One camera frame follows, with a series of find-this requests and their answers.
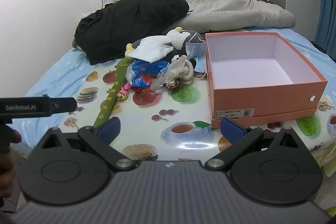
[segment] bed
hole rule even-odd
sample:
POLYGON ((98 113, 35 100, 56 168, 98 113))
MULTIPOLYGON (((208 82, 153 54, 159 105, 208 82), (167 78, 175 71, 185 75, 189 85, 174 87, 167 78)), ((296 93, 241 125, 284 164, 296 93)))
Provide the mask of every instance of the bed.
MULTIPOLYGON (((316 161, 323 166, 325 173, 331 175, 336 170, 336 130, 330 127, 330 119, 336 113, 336 64, 317 50, 308 40, 288 28, 245 28, 239 31, 277 32, 302 52, 327 78, 328 84, 321 98, 320 109, 311 118, 299 121, 283 121, 282 125, 292 126, 313 153, 316 161)), ((89 100, 78 101, 78 110, 52 117, 37 119, 16 119, 12 127, 21 132, 22 143, 14 145, 16 151, 28 155, 48 128, 59 126, 63 132, 73 132, 85 125, 92 125, 111 88, 103 76, 115 70, 117 60, 91 66, 85 53, 78 49, 69 50, 54 64, 41 79, 28 91, 26 96, 48 94, 50 97, 75 97, 84 94, 87 88, 95 88, 95 95, 89 100)), ((181 88, 181 93, 189 94, 189 100, 169 92, 157 96, 152 102, 139 105, 131 93, 126 101, 118 102, 112 116, 118 116, 122 123, 120 135, 110 144, 120 152, 132 145, 147 144, 160 160, 198 159, 203 163, 230 144, 219 130, 212 130, 206 80, 193 81, 181 88), (152 120, 161 110, 172 109, 173 115, 160 116, 152 120), (178 122, 191 122, 202 128, 200 136, 192 143, 176 143, 169 137, 168 128, 178 122)))

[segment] blue curtain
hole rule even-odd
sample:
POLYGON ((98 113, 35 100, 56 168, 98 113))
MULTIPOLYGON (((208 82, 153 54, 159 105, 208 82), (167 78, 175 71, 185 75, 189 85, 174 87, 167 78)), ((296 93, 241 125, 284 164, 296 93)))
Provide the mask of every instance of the blue curtain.
POLYGON ((314 43, 336 59, 336 1, 321 0, 320 18, 314 43))

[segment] cardboard box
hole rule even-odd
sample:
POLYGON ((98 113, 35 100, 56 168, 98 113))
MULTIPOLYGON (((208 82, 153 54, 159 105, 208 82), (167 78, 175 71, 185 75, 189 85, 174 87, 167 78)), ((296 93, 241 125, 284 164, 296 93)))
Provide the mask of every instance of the cardboard box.
POLYGON ((224 116, 250 126, 314 115, 327 80, 281 35, 207 33, 206 41, 213 128, 224 116))

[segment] box label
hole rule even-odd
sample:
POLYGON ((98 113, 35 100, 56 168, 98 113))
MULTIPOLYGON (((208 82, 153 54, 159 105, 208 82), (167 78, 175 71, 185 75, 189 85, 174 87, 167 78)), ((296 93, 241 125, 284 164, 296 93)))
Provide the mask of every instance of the box label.
POLYGON ((223 117, 231 119, 253 117, 254 108, 235 109, 235 110, 216 110, 214 119, 218 120, 223 117))

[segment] gray comforter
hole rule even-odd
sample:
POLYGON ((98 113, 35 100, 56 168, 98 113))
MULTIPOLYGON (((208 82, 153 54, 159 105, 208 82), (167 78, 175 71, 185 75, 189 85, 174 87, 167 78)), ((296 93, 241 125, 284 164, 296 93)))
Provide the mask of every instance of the gray comforter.
POLYGON ((257 0, 189 0, 189 12, 176 21, 167 31, 175 27, 209 31, 235 30, 244 27, 293 28, 294 16, 278 5, 257 0))

